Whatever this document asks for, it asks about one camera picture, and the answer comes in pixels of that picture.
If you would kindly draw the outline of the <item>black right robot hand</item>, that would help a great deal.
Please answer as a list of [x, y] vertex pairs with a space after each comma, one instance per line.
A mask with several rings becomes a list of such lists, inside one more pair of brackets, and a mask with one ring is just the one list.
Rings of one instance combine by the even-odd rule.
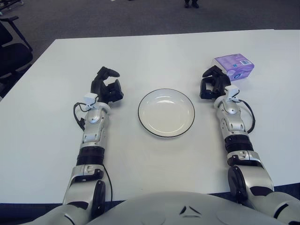
[[200, 98], [217, 99], [225, 95], [225, 87], [230, 85], [230, 78], [219, 67], [212, 66], [202, 75]]

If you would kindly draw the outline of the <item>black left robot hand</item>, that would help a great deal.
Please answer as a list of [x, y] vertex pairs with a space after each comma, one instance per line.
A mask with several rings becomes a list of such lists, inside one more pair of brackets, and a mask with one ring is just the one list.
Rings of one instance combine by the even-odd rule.
[[118, 79], [115, 82], [105, 85], [104, 81], [109, 77], [120, 77], [120, 74], [115, 70], [101, 67], [97, 72], [97, 76], [91, 83], [90, 92], [97, 94], [98, 102], [106, 103], [116, 102], [123, 99], [123, 92], [121, 90], [120, 82]]

